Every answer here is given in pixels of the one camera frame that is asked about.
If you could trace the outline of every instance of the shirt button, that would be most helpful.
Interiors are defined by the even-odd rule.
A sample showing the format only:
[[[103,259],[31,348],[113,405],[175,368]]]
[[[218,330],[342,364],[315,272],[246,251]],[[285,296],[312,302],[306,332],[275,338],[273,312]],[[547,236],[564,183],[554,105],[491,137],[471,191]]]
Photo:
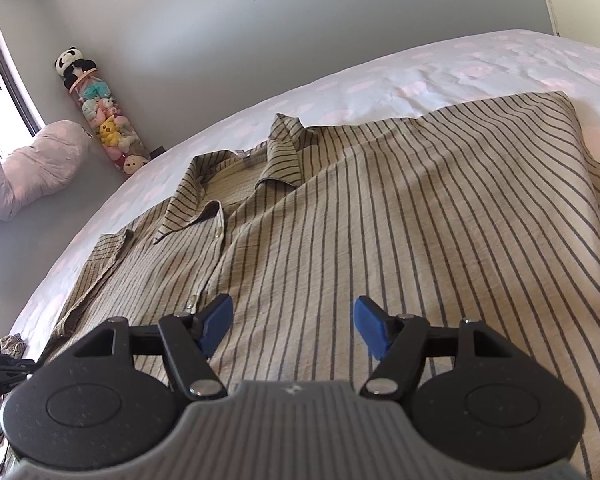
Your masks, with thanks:
[[[193,310],[196,307],[197,300],[198,300],[198,295],[192,294],[191,296],[189,296],[189,301],[187,301],[185,308],[187,310]]]

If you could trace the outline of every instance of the window frame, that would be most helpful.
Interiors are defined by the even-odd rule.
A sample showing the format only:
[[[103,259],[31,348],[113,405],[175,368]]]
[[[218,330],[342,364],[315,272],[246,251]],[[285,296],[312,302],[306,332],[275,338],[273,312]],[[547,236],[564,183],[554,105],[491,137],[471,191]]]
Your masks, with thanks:
[[[40,126],[39,126],[38,122],[36,121],[36,119],[33,117],[31,110],[29,110],[29,107],[27,106],[26,101],[23,99],[22,94],[20,93],[20,90],[18,89],[18,86],[16,85],[15,80],[13,79],[13,75],[11,74],[11,71],[9,70],[7,62],[4,58],[4,53],[2,52],[1,48],[0,48],[0,76],[2,76],[2,81],[4,82],[4,85],[6,86],[6,89],[9,92],[11,99],[13,100],[13,103],[15,104],[16,109],[18,110],[20,117],[22,118],[22,121],[25,123],[27,130],[29,130],[31,137],[35,137],[36,133],[38,133],[40,131]]]

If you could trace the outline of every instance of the panda plush toy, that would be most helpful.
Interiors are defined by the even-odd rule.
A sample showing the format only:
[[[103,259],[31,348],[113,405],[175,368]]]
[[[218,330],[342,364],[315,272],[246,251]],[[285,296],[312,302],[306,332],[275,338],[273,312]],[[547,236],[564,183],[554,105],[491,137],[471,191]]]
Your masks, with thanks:
[[[96,64],[89,59],[84,59],[82,53],[72,46],[60,54],[56,59],[55,67],[58,75],[64,78],[64,86],[69,90],[84,72],[96,68]]]

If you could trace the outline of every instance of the bed sheet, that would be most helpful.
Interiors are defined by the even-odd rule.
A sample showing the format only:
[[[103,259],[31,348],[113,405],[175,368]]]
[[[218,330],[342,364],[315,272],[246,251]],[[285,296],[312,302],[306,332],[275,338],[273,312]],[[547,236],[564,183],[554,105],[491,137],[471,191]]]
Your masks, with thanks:
[[[261,102],[171,148],[125,182],[78,233],[23,309],[11,333],[37,358],[102,233],[112,233],[170,197],[190,160],[265,140],[277,112],[306,126],[418,117],[448,105],[561,90],[573,102],[586,144],[600,161],[600,49],[528,30],[442,41],[385,56]]]

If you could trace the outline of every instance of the panda head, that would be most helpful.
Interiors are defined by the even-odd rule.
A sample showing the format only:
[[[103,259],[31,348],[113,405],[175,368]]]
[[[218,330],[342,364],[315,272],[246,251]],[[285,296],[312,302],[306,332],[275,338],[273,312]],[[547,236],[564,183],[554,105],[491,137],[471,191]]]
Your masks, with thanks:
[[[78,59],[82,59],[82,53],[77,48],[72,46],[69,50],[65,50],[60,54],[58,59],[56,59],[55,67],[58,75],[64,77],[66,68]]]

